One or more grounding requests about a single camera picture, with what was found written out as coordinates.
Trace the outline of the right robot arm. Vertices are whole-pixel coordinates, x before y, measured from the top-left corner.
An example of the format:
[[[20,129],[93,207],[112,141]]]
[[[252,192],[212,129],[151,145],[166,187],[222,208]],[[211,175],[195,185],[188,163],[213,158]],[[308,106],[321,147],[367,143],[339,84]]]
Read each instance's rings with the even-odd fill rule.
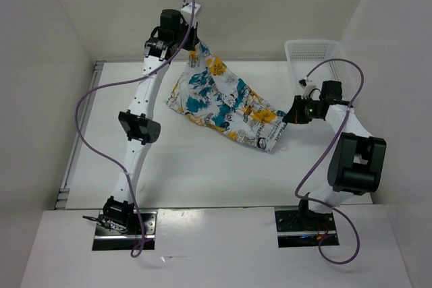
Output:
[[[329,217],[333,207],[378,189],[387,144],[362,126],[353,106],[343,99],[341,82],[324,81],[317,99],[313,98],[317,87],[310,79],[301,79],[299,84],[303,94],[294,97],[283,120],[308,124],[322,119],[337,136],[325,183],[307,194],[310,200],[302,198],[298,205],[297,224],[303,229],[312,229]]]

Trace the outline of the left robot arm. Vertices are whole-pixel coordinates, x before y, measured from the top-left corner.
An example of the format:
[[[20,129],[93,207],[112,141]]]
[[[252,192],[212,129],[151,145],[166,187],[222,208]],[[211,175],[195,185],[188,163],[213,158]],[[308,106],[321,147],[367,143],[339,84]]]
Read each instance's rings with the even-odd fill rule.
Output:
[[[152,31],[144,44],[143,74],[134,98],[126,111],[119,112],[127,146],[122,165],[126,175],[117,185],[103,207],[104,219],[121,234],[133,232],[139,226],[134,210],[132,193],[136,190],[144,159],[160,133],[160,123],[153,120],[155,101],[161,82],[169,69],[167,60],[178,49],[190,51],[198,43],[196,17],[200,5],[187,4],[181,10],[164,9],[160,24]]]

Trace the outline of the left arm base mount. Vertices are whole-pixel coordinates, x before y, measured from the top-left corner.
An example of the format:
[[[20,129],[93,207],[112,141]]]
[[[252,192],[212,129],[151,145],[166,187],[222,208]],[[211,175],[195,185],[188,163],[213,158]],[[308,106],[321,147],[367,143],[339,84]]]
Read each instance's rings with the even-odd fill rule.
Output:
[[[92,251],[130,251],[138,245],[142,239],[142,231],[138,217],[134,217],[132,224],[126,227],[106,219],[100,212],[94,231]],[[154,250],[157,211],[144,210],[141,217],[144,222],[144,250]]]

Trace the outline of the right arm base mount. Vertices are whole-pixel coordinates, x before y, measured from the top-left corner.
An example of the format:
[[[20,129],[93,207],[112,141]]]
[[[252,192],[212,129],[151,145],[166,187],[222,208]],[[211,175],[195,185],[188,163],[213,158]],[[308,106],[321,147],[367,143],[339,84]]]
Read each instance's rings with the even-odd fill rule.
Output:
[[[297,207],[275,208],[275,224],[278,248],[338,246],[339,239],[332,214],[323,214],[320,219],[305,219]]]

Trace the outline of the patterned white teal yellow shorts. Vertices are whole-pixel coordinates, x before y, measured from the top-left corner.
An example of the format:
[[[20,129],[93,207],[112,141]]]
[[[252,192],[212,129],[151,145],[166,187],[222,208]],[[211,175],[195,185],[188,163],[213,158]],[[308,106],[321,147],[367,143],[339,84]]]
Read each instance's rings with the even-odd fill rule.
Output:
[[[276,109],[199,42],[166,102],[195,124],[239,144],[271,152],[283,134],[286,112]]]

